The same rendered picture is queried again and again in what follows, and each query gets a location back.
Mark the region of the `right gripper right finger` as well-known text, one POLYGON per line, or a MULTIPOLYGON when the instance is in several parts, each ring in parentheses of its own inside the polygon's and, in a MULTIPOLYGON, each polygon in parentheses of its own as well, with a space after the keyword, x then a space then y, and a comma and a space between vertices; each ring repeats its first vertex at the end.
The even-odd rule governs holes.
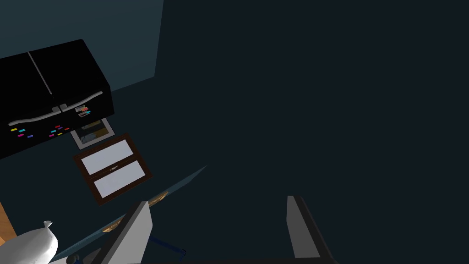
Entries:
POLYGON ((286 224, 296 259, 302 264, 334 264, 334 258, 301 196, 288 196, 286 224))

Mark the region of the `grey framed wall picture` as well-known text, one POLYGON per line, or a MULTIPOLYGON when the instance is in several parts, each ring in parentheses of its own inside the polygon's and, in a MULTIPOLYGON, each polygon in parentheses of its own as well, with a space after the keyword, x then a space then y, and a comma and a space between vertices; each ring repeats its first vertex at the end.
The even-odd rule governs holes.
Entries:
POLYGON ((115 135, 106 118, 71 131, 77 147, 85 149, 115 135))

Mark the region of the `dark framed window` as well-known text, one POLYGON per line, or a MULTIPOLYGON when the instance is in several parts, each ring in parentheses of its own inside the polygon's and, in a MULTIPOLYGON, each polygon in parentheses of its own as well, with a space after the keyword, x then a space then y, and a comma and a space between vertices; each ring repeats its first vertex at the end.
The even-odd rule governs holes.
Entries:
POLYGON ((73 157, 99 206, 152 178, 129 133, 73 157))

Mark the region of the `black refrigerator with magnets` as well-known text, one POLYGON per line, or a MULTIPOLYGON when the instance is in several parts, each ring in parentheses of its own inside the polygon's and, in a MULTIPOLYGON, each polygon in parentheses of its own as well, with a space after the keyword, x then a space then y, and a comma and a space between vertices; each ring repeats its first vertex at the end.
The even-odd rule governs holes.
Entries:
POLYGON ((0 59, 0 159, 114 113, 83 39, 0 59))

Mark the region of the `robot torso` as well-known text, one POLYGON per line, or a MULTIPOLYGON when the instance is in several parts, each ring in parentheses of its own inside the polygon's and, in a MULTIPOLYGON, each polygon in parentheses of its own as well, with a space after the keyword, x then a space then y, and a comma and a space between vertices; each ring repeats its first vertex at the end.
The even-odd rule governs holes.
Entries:
POLYGON ((53 222, 28 231, 0 246, 0 264, 48 264, 58 248, 58 240, 50 230, 53 222))

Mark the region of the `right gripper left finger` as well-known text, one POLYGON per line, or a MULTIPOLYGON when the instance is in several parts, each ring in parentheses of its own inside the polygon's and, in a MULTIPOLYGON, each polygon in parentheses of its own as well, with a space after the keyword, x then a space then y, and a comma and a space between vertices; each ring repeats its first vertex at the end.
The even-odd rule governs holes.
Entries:
POLYGON ((140 264, 152 228, 148 202, 135 203, 110 233, 92 264, 140 264))

